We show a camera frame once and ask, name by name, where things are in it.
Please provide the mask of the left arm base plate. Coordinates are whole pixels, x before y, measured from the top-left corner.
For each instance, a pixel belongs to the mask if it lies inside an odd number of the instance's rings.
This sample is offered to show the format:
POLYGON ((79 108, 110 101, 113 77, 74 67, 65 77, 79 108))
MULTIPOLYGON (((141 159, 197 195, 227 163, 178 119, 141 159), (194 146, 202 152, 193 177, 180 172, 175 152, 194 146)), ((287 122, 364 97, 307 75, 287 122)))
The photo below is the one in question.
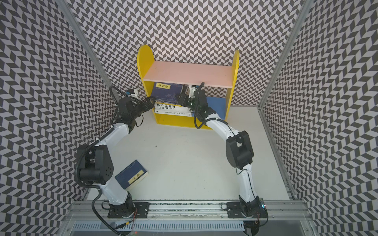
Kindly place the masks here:
POLYGON ((109 219, 140 219, 147 218, 149 213, 149 202, 136 202, 131 205, 110 205, 108 212, 109 219))

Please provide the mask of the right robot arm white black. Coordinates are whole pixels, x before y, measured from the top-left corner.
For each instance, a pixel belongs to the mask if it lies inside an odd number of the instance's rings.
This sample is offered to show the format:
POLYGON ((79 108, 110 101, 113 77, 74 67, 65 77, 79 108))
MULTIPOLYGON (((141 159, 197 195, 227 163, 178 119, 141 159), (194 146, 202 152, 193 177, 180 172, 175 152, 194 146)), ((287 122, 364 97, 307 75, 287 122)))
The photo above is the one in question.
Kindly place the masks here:
POLYGON ((239 181, 239 201, 243 216, 253 217, 260 207, 264 207, 255 190, 252 178, 254 150, 248 132, 238 131, 223 120, 207 102, 202 83, 192 96, 185 93, 176 95, 178 104, 187 107, 194 114, 195 128, 207 126, 215 131, 224 141, 226 158, 236 169, 239 181))

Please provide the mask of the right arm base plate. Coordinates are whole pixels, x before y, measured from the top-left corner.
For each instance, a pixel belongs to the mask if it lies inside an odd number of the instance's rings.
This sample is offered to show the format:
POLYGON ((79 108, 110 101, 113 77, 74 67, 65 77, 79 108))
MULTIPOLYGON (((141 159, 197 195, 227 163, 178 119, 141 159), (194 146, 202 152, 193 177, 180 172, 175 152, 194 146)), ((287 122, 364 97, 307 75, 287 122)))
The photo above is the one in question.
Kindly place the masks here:
POLYGON ((226 203, 226 213, 230 219, 239 218, 268 218, 268 213, 266 211, 265 204, 243 204, 240 202, 227 202, 226 203))

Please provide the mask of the white thin book small text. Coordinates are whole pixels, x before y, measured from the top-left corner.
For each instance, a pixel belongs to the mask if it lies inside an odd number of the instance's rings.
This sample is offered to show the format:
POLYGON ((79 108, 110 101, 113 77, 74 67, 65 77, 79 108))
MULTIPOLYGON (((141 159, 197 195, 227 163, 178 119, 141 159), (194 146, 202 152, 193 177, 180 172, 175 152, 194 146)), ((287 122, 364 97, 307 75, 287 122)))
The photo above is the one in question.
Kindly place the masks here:
POLYGON ((186 113, 186 112, 179 112, 179 111, 170 111, 170 110, 160 110, 160 109, 155 109, 156 114, 161 114, 161 115, 173 115, 173 116, 182 116, 182 117, 192 117, 192 113, 186 113))

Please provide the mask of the navy book yellow label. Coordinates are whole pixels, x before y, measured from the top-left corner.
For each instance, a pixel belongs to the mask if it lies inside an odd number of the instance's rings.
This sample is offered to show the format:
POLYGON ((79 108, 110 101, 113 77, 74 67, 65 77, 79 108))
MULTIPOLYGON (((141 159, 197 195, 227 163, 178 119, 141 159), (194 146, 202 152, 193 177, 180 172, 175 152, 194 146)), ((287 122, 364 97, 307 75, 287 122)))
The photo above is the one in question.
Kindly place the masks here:
POLYGON ((155 82, 151 97, 154 98, 156 102, 178 104, 176 95, 180 94, 182 89, 183 85, 181 84, 155 82))
POLYGON ((121 171, 115 177, 115 179, 123 189, 130 191, 138 183, 140 183, 147 175, 148 171, 141 165, 141 163, 138 160, 135 160, 123 171, 121 171))

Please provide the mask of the white book black bold text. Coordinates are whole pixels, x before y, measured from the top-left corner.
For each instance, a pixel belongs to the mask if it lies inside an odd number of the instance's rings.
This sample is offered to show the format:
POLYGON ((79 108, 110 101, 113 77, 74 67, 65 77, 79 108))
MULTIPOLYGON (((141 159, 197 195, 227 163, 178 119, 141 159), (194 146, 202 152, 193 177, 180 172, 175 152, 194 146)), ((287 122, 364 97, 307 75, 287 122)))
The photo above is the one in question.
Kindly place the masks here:
POLYGON ((190 112, 190 109, 188 107, 183 107, 183 106, 174 105, 174 104, 165 104, 165 103, 160 103, 160 102, 155 103, 155 108, 160 109, 160 110, 175 111, 175 112, 180 112, 180 113, 190 112))

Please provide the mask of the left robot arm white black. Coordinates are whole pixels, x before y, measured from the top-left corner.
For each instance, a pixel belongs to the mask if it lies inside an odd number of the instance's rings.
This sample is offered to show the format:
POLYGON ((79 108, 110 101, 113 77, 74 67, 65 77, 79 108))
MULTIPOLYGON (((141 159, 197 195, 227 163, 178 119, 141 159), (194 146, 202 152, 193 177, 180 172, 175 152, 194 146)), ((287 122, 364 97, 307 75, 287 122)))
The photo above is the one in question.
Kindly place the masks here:
POLYGON ((75 154, 75 180, 80 187, 94 188, 107 197, 110 208, 133 212, 131 194, 114 177, 111 149, 136 126, 136 119, 154 108, 155 99, 139 100, 126 96, 119 100, 111 119, 111 128, 89 145, 81 145, 75 154))

